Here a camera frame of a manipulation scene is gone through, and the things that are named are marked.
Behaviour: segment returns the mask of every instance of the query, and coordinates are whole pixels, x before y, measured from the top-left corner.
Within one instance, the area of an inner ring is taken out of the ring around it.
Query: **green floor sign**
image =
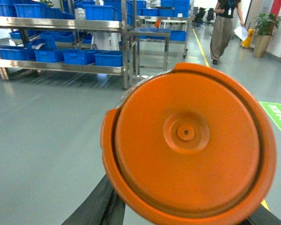
[[[281,131],[281,104],[271,102],[259,102],[272,121]]]

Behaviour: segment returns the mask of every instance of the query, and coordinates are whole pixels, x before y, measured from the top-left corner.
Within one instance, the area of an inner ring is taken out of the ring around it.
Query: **green plant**
[[[51,0],[40,0],[40,2],[47,4],[49,7],[53,7],[53,3]]]
[[[258,35],[268,35],[273,34],[273,29],[276,27],[279,28],[281,22],[281,16],[276,16],[275,14],[266,14],[260,13],[259,16],[255,17],[256,19],[256,34]]]

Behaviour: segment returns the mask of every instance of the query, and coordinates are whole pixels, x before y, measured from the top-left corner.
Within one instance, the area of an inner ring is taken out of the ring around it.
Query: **khaki wide-leg pants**
[[[210,43],[211,59],[219,60],[228,46],[232,31],[232,18],[217,16]]]

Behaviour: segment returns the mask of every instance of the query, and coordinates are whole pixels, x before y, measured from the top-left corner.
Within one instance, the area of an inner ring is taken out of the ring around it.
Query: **potted plant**
[[[40,2],[47,4],[49,7],[53,7],[53,3],[51,0],[40,0]]]
[[[275,14],[260,13],[256,17],[256,44],[253,52],[253,56],[261,58],[266,53],[268,44],[273,35],[274,27],[279,28],[281,22],[281,16],[276,16]]]

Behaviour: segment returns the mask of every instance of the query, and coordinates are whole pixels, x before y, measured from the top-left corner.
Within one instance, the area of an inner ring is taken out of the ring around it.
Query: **office chair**
[[[214,20],[214,9],[213,8],[210,8],[208,10],[206,18],[207,18],[207,22],[206,22],[207,26],[209,26],[210,24],[213,25],[211,23],[211,21]]]
[[[199,8],[199,12],[195,15],[195,19],[192,21],[193,27],[203,28],[203,17],[206,13],[205,8]]]

